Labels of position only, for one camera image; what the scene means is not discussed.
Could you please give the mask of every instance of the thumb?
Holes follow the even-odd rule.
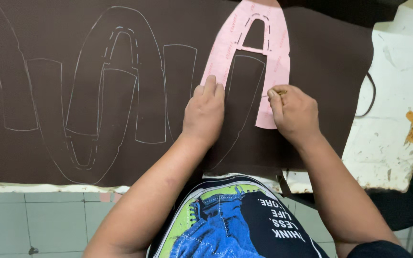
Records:
[[[282,121],[283,119],[283,102],[281,100],[280,94],[278,94],[273,89],[267,91],[268,101],[270,102],[270,107],[272,108],[273,120],[275,122]]]

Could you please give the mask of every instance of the right hand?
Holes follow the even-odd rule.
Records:
[[[278,131],[297,150],[322,139],[318,125],[318,103],[292,85],[277,85],[267,91]]]

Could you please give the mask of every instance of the white table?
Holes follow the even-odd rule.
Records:
[[[374,58],[370,74],[377,87],[374,106],[363,118],[353,120],[342,160],[363,188],[406,191],[413,172],[413,144],[404,144],[413,111],[413,0],[398,9],[393,22],[377,23],[372,33]],[[357,114],[372,99],[372,85],[365,78]],[[307,172],[283,172],[292,193],[312,192]],[[276,192],[276,178],[255,177]],[[0,183],[0,192],[107,192],[123,193],[127,186],[23,185]]]

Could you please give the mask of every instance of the t-shirt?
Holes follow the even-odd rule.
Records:
[[[185,187],[147,257],[328,258],[272,191],[247,176]],[[411,256],[378,241],[358,245],[348,257]]]

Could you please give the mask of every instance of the jeans graphic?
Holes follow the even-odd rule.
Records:
[[[235,190],[236,194],[215,194],[190,205],[196,221],[176,239],[170,258],[262,257],[241,214],[245,192],[237,186]]]

